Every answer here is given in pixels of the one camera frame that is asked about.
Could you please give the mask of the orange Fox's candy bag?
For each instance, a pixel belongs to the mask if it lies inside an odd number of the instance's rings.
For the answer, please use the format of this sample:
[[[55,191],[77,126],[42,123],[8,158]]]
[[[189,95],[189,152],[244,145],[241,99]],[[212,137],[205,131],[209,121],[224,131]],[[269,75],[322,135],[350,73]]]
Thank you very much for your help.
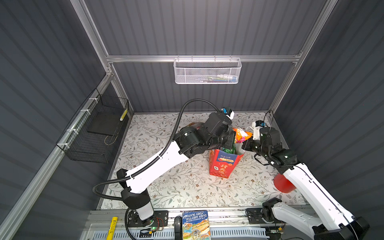
[[[241,128],[233,128],[233,130],[235,131],[235,143],[236,144],[243,143],[253,136],[253,133],[246,132]]]

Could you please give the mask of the red paper gift bag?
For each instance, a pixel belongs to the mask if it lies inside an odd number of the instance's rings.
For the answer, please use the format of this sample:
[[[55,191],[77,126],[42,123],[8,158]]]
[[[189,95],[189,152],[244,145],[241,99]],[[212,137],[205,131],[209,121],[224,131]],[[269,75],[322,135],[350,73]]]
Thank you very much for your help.
[[[227,154],[221,149],[210,150],[209,154],[209,174],[212,176],[228,179],[245,155],[242,144],[236,144],[237,154]]]

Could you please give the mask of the green spring tea candy bag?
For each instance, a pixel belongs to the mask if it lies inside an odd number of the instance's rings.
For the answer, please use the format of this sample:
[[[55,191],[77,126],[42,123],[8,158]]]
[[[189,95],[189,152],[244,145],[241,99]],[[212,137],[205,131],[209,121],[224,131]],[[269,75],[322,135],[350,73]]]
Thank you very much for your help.
[[[227,153],[227,154],[233,154],[233,155],[236,155],[237,154],[237,150],[236,150],[236,146],[233,145],[231,149],[227,149],[227,148],[221,148],[221,151]]]

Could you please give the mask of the orange fruits candy bag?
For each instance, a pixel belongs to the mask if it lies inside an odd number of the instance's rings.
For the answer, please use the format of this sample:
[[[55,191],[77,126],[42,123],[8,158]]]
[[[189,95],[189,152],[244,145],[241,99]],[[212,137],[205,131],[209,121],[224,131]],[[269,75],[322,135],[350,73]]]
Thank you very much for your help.
[[[194,123],[190,123],[188,125],[188,127],[193,127],[193,128],[196,128],[196,129],[199,129],[204,123],[202,122],[194,122]]]

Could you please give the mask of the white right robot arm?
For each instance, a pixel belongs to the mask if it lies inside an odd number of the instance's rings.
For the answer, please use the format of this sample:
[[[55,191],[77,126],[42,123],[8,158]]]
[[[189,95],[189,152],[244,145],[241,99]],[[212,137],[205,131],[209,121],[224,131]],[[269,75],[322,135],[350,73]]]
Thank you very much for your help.
[[[253,127],[251,138],[243,142],[243,150],[264,157],[307,200],[317,216],[300,212],[277,198],[263,203],[262,219],[266,223],[285,222],[313,240],[362,240],[370,225],[363,217],[355,217],[344,208],[312,175],[297,155],[285,149],[280,133],[266,124]]]

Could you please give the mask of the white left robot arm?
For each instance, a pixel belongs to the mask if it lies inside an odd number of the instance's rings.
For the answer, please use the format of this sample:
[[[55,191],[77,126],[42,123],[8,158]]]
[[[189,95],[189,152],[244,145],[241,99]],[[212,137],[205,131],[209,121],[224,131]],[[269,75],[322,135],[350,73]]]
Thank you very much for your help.
[[[142,222],[154,218],[154,208],[147,187],[176,165],[208,150],[232,147],[235,131],[232,120],[235,113],[223,108],[211,113],[204,123],[192,123],[181,128],[168,148],[131,170],[120,169],[117,177],[122,179],[122,201],[135,211]]]

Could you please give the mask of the red pencil cup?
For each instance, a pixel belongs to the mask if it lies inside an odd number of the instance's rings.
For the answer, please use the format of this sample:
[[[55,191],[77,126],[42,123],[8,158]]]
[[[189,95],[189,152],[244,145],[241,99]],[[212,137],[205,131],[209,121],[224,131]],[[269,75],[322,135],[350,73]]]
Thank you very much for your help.
[[[282,174],[277,174],[274,178],[276,189],[282,193],[288,194],[297,188]]]

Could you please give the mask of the colourful book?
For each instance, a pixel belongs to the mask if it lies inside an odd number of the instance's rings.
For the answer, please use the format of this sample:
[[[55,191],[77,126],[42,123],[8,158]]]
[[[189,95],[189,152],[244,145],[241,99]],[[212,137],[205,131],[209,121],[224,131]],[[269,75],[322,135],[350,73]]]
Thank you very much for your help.
[[[207,210],[182,214],[183,240],[210,240],[211,230]]]

